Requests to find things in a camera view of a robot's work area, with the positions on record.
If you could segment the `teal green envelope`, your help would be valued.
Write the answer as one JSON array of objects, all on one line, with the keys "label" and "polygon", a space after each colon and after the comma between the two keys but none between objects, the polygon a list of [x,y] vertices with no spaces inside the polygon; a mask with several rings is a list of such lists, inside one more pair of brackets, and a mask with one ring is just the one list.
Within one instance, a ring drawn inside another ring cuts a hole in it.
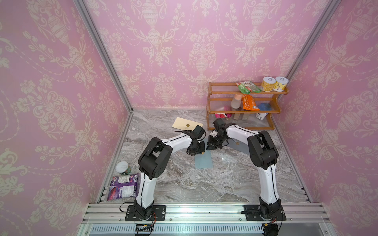
[{"label": "teal green envelope", "polygon": [[213,168],[212,153],[210,150],[205,151],[203,154],[195,156],[196,169],[211,169]]}]

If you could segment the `cream yellow envelope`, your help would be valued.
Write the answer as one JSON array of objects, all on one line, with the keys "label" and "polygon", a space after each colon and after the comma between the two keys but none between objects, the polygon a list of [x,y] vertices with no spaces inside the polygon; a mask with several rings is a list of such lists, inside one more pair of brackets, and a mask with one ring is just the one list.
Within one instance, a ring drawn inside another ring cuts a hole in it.
[{"label": "cream yellow envelope", "polygon": [[194,130],[197,126],[203,127],[203,124],[177,117],[172,128],[178,130]]}]

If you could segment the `grey envelope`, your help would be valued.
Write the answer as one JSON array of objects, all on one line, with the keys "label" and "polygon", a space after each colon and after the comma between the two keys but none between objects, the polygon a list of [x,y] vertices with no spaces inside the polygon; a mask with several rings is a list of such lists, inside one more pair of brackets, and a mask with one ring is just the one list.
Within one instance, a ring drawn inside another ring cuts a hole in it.
[{"label": "grey envelope", "polygon": [[250,154],[249,152],[249,146],[243,142],[240,142],[239,140],[236,140],[236,139],[229,139],[228,140],[228,147],[229,148],[232,148],[234,150],[237,150],[239,152],[243,152],[245,154]]}]

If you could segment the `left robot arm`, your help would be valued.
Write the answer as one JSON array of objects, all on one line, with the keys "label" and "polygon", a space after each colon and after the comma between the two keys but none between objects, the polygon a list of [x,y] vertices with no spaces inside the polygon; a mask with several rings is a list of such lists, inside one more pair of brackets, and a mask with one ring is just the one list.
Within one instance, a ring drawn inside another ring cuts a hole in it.
[{"label": "left robot arm", "polygon": [[156,182],[165,171],[171,155],[182,149],[185,149],[190,156],[203,154],[204,137],[205,130],[198,125],[194,130],[181,131],[175,137],[168,139],[154,137],[149,142],[138,160],[140,186],[133,204],[144,219],[152,214]]}]

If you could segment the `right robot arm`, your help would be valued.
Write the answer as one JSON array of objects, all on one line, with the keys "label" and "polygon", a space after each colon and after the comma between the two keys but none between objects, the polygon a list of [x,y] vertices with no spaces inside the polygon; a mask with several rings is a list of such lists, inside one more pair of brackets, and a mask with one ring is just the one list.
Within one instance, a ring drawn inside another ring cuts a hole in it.
[{"label": "right robot arm", "polygon": [[267,131],[252,131],[235,123],[224,123],[222,119],[213,122],[214,130],[208,137],[207,150],[222,149],[230,139],[248,146],[252,163],[257,167],[260,180],[259,210],[263,219],[286,220],[278,194],[276,167],[279,153]]}]

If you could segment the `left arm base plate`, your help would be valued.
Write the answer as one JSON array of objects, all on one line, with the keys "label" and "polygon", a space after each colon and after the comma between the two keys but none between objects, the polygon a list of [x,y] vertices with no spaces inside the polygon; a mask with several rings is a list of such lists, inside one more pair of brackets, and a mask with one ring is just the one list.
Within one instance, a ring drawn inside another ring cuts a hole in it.
[{"label": "left arm base plate", "polygon": [[166,205],[128,206],[125,221],[165,221]]}]

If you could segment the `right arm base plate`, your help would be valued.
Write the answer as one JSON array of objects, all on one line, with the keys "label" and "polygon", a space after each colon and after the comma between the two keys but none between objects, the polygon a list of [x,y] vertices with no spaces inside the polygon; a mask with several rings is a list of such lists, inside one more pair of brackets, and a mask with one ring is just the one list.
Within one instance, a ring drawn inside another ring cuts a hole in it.
[{"label": "right arm base plate", "polygon": [[282,206],[244,205],[241,214],[247,221],[286,221],[286,215]]}]

